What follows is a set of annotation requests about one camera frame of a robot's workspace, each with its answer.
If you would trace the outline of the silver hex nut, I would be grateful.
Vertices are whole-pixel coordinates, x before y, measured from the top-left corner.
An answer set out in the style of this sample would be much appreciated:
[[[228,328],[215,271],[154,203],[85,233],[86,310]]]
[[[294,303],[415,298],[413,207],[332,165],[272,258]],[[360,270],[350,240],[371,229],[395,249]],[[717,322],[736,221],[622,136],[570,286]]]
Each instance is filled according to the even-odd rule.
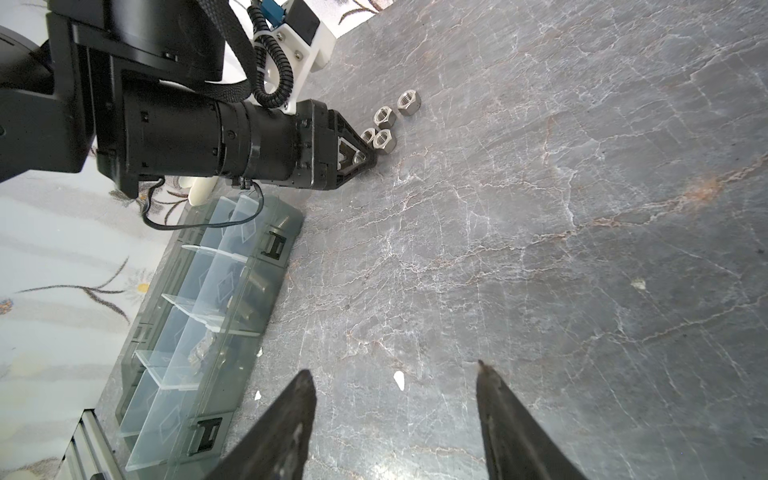
[[[416,90],[403,92],[397,101],[397,109],[403,116],[413,116],[421,107],[421,97]]]
[[[373,138],[373,147],[381,154],[391,154],[397,146],[397,139],[390,129],[383,129]]]
[[[361,165],[364,165],[367,161],[367,155],[362,151],[356,151],[354,155],[352,156],[352,166],[354,168],[357,168]]]
[[[397,114],[391,107],[382,106],[374,114],[373,120],[378,130],[391,129],[397,121]]]
[[[362,132],[361,138],[367,145],[372,146],[377,133],[378,130],[375,127],[367,128]]]

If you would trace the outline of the aluminium rail base frame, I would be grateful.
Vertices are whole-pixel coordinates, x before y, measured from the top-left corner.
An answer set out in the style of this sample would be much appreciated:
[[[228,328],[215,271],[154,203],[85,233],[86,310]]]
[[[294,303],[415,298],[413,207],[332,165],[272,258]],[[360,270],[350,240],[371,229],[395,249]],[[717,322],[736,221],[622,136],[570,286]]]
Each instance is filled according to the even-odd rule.
[[[93,410],[83,412],[54,479],[124,479]]]

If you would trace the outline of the cream silicone kitchen tongs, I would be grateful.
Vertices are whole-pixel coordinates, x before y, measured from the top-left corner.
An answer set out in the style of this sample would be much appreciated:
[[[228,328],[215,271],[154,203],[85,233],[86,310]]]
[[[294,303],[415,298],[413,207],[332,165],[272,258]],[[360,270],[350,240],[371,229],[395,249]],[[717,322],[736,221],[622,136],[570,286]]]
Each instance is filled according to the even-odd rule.
[[[201,206],[207,203],[217,182],[217,177],[190,177],[189,204],[191,206]]]

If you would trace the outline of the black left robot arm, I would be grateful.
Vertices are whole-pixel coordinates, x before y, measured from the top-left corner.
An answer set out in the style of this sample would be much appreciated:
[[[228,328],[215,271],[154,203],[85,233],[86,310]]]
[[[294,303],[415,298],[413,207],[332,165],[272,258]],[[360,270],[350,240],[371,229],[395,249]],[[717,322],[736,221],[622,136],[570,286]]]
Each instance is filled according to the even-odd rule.
[[[77,173],[127,197],[167,176],[334,190],[377,154],[298,95],[333,34],[302,1],[52,1],[48,38],[1,32],[1,177]]]

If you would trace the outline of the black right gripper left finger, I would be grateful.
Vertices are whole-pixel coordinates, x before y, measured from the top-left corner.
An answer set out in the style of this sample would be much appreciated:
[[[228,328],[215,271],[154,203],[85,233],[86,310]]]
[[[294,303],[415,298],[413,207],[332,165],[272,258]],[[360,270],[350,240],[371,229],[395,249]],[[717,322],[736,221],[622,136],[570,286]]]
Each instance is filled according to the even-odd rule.
[[[309,456],[316,405],[311,372],[301,370],[207,477],[301,480]]]

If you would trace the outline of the transparent grey organizer box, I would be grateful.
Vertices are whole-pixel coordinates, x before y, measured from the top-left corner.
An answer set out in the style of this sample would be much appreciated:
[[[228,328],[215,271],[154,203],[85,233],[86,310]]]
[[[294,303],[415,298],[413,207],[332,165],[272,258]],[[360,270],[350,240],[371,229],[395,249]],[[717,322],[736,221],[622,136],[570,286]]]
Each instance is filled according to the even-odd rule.
[[[191,209],[122,363],[119,436],[130,479],[202,479],[240,406],[303,216],[274,195]],[[194,375],[187,357],[215,337]]]

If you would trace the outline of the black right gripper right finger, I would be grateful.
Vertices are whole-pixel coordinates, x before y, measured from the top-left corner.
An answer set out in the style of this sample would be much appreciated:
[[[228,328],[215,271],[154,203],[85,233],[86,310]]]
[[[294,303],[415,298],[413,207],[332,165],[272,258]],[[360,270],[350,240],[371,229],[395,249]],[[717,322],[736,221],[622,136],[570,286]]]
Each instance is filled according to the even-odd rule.
[[[478,362],[476,400],[491,479],[585,479],[500,374],[483,361]]]

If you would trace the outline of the dark metal clip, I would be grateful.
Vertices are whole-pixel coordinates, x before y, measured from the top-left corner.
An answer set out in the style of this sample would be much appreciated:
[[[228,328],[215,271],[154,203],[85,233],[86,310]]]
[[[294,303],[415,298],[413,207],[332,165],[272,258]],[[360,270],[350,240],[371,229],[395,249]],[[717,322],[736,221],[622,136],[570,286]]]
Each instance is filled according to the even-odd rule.
[[[190,351],[187,360],[194,375],[203,369],[215,340],[215,337],[204,337]]]

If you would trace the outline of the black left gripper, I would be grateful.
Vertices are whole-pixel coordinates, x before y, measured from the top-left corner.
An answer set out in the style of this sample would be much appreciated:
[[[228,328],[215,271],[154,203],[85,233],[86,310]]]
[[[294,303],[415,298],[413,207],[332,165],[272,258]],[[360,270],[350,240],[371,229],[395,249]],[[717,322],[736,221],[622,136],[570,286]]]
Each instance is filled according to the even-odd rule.
[[[217,104],[218,175],[296,189],[335,190],[376,166],[378,155],[337,111],[305,100],[293,115],[249,102]],[[356,151],[367,155],[352,166]]]

